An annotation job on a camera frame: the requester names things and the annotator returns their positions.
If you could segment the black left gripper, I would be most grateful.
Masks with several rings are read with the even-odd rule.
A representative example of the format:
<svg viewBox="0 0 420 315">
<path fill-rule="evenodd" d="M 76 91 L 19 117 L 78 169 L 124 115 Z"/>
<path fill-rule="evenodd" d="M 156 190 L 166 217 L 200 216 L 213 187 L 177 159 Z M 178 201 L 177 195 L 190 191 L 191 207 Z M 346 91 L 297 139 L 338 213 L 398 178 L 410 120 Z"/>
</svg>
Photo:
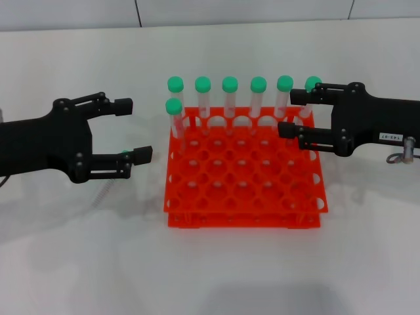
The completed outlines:
<svg viewBox="0 0 420 315">
<path fill-rule="evenodd" d="M 133 100 L 111 101 L 105 92 L 54 101 L 43 117 L 1 124 L 1 176 L 56 169 L 74 183 L 98 179 L 129 179 L 134 165 L 152 160 L 151 146 L 118 154 L 93 154 L 88 120 L 127 116 Z"/>
</svg>

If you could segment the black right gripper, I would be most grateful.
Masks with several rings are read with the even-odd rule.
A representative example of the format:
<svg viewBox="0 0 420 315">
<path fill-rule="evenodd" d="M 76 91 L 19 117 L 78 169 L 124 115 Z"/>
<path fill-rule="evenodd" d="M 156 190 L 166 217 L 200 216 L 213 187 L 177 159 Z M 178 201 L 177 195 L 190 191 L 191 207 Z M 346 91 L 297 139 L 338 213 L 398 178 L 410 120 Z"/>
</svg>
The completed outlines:
<svg viewBox="0 0 420 315">
<path fill-rule="evenodd" d="M 301 150 L 331 152 L 351 156 L 364 144 L 403 146 L 412 137 L 419 148 L 419 101 L 379 98 L 370 95 L 365 85 L 316 83 L 307 92 L 292 89 L 292 105 L 332 105 L 331 130 L 279 122 L 280 138 L 297 139 Z"/>
</svg>

